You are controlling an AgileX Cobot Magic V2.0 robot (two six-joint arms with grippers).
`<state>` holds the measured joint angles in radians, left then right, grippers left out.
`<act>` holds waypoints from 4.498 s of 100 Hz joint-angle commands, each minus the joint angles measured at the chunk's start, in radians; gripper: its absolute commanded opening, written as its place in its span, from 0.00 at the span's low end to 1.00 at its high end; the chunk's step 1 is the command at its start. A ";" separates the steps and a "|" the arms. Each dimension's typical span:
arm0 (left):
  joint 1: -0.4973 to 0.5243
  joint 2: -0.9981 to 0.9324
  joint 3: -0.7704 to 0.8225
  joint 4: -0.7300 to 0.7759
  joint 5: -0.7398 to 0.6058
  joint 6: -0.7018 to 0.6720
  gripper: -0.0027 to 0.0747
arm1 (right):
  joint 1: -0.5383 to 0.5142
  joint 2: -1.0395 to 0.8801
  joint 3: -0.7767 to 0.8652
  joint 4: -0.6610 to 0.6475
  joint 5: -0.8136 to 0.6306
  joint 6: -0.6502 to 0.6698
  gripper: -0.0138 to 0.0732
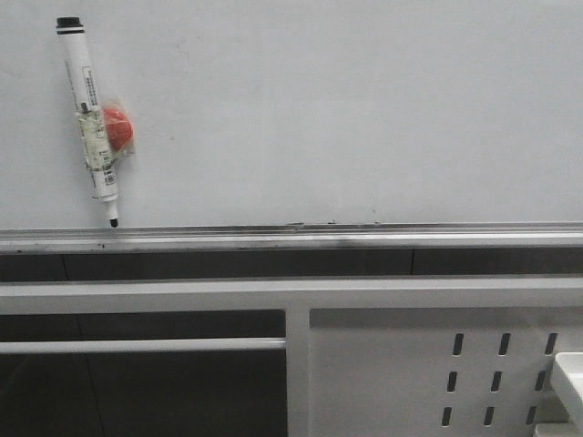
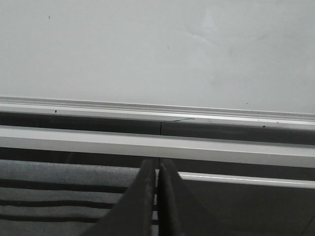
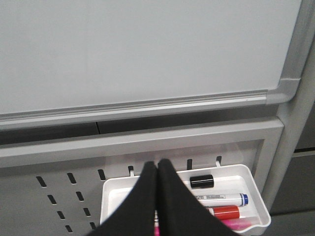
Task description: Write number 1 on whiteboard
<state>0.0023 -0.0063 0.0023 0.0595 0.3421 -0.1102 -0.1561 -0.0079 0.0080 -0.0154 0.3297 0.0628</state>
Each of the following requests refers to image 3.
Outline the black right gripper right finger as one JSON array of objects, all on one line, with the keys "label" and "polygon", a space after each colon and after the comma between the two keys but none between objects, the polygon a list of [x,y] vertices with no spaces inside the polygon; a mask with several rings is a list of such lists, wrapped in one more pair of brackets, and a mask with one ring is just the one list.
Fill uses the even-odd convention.
[{"label": "black right gripper right finger", "polygon": [[168,159],[158,163],[157,214],[161,236],[237,235],[198,202]]}]

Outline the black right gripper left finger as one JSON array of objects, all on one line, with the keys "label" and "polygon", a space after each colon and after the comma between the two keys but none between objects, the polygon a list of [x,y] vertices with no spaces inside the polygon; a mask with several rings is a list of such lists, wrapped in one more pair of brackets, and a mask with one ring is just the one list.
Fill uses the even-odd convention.
[{"label": "black right gripper left finger", "polygon": [[154,162],[144,164],[141,175],[120,206],[89,236],[153,236],[155,234],[156,185]]}]

